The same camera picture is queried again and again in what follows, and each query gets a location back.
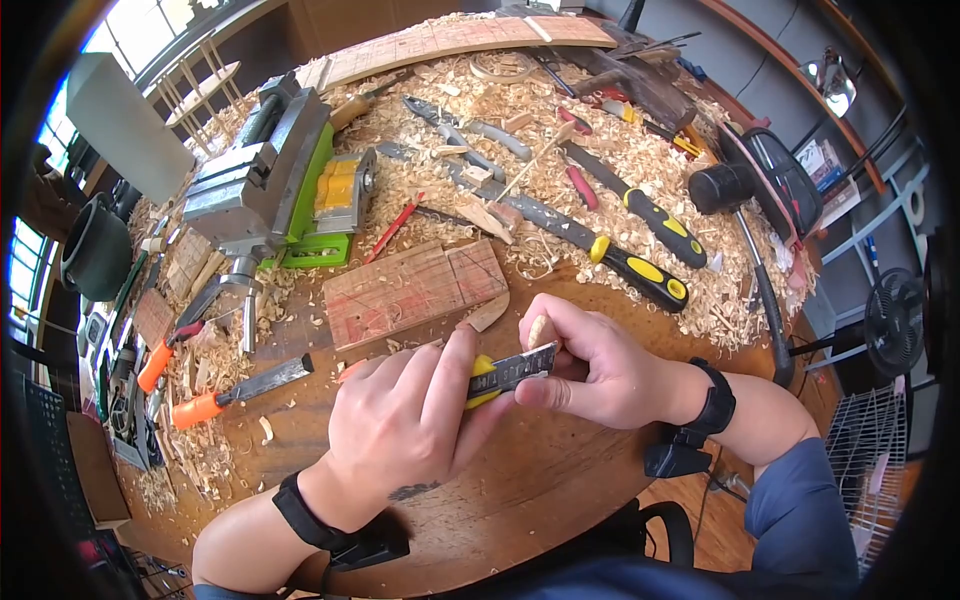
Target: hand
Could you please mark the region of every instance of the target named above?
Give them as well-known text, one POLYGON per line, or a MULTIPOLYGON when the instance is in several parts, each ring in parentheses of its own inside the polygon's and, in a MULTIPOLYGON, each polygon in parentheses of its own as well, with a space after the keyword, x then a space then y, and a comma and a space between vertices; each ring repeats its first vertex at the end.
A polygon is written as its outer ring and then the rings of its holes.
POLYGON ((527 337, 538 315, 553 321, 564 349, 557 356, 553 376, 520 382, 517 403, 571 413, 617 429, 673 421, 669 382, 678 363, 643 349, 610 317, 547 294, 538 294, 520 320, 524 350, 529 349, 527 337))
POLYGON ((343 383, 321 462, 351 503, 369 505, 367 520, 456 477, 514 404, 512 394, 499 396, 461 424, 475 355, 467 326, 443 351, 427 345, 381 356, 343 383))

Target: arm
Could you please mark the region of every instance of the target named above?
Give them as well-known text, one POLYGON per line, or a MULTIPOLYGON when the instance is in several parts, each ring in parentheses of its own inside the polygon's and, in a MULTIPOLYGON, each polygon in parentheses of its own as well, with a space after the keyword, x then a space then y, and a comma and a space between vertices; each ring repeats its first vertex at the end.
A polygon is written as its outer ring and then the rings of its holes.
MULTIPOLYGON (((344 382, 330 415, 330 449, 298 477, 314 515, 351 533, 391 502, 464 469, 513 405, 513 395, 503 395, 464 420, 475 348, 473 329, 458 329, 443 351, 423 346, 379 357, 344 382)), ((195 583, 272 593, 319 552, 287 525, 275 493, 238 502, 204 528, 193 554, 195 583)))
MULTIPOLYGON (((564 341, 557 358, 562 367, 557 376, 521 382, 518 403, 619 429, 655 420, 682 425, 700 414, 711 383, 699 368, 658 358, 609 317, 545 294, 534 298, 520 321, 524 349, 540 314, 550 317, 564 341)), ((819 435, 813 418, 780 386, 750 375, 724 376, 736 396, 736 411, 727 429, 712 439, 753 465, 756 478, 800 441, 819 435)))

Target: tattoo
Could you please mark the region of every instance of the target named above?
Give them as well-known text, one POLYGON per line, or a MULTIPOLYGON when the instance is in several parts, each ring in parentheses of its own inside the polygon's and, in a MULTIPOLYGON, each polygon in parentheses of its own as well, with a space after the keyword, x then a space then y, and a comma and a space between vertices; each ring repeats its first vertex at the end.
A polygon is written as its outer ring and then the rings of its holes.
POLYGON ((400 500, 406 500, 407 498, 412 498, 415 495, 435 490, 439 486, 439 481, 435 481, 433 483, 418 483, 413 486, 400 486, 396 490, 393 490, 390 495, 387 496, 387 499, 391 502, 399 502, 400 500))

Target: red pencil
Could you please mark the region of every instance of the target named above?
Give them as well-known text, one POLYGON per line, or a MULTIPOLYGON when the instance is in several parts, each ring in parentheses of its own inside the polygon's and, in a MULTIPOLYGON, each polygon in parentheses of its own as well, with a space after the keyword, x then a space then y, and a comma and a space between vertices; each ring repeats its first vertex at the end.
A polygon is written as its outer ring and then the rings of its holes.
POLYGON ((420 192, 417 195, 417 200, 415 202, 411 202, 408 205, 406 205, 406 207, 403 209, 403 212, 400 213, 400 216, 396 217, 396 219, 387 228, 386 233, 384 233, 380 237, 380 239, 377 241, 376 245, 373 246, 373 250, 371 250, 370 254, 367 255, 367 258, 363 261, 363 264, 369 265, 380 254, 383 248, 387 245, 387 242, 390 241, 390 238, 394 237, 394 234, 398 229, 400 229, 400 226, 403 225, 403 223, 407 220, 407 217, 409 217, 413 213, 414 208, 417 207, 417 202, 419 202, 420 198, 422 197, 423 197, 423 192, 420 192))

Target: blue sleeve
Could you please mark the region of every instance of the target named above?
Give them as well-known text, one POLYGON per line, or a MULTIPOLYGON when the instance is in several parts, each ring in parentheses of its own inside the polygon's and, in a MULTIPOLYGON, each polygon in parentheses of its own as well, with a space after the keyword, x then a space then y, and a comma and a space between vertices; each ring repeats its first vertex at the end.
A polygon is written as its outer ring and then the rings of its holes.
POLYGON ((744 525, 757 538, 754 570, 858 577, 850 524, 820 438, 800 442, 763 472, 744 525))
POLYGON ((193 587, 193 595, 197 600, 265 600, 277 599, 276 594, 252 594, 242 591, 231 591, 211 584, 198 584, 193 587))

